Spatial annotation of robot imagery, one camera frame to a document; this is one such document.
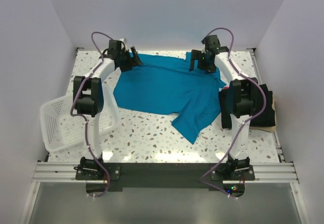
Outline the blue t shirt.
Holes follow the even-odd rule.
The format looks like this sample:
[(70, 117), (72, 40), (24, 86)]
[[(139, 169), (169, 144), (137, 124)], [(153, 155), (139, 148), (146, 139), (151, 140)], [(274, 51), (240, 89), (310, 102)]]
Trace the blue t shirt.
[(184, 59), (141, 54), (143, 65), (122, 72), (114, 89), (119, 107), (151, 114), (177, 113), (172, 126), (191, 144), (220, 114), (220, 72), (190, 71), (191, 53)]

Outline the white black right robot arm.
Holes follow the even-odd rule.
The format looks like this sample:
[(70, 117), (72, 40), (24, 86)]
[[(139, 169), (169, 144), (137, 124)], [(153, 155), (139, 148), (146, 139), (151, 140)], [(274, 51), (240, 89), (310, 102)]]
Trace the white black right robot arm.
[(222, 46), (216, 35), (208, 34), (202, 44), (203, 51), (191, 51), (189, 69), (197, 67), (209, 73), (219, 69), (229, 82), (225, 108), (231, 118), (232, 143), (222, 160), (210, 172), (221, 180), (239, 180), (245, 173), (253, 173), (248, 153), (249, 127), (251, 120), (259, 116), (255, 112), (258, 100), (265, 101), (266, 96), (257, 79), (249, 77), (232, 61), (231, 48)]

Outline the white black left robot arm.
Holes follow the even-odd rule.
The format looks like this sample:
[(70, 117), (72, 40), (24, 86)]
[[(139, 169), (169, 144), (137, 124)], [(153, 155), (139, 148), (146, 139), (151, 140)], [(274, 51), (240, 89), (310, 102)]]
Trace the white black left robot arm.
[(104, 108), (103, 82), (116, 69), (125, 72), (143, 65), (134, 46), (129, 49), (125, 41), (110, 40), (108, 48), (100, 52), (95, 67), (83, 76), (73, 79), (72, 117), (84, 120), (84, 156), (76, 167), (79, 175), (110, 182), (110, 174), (103, 165), (99, 140), (99, 119)]

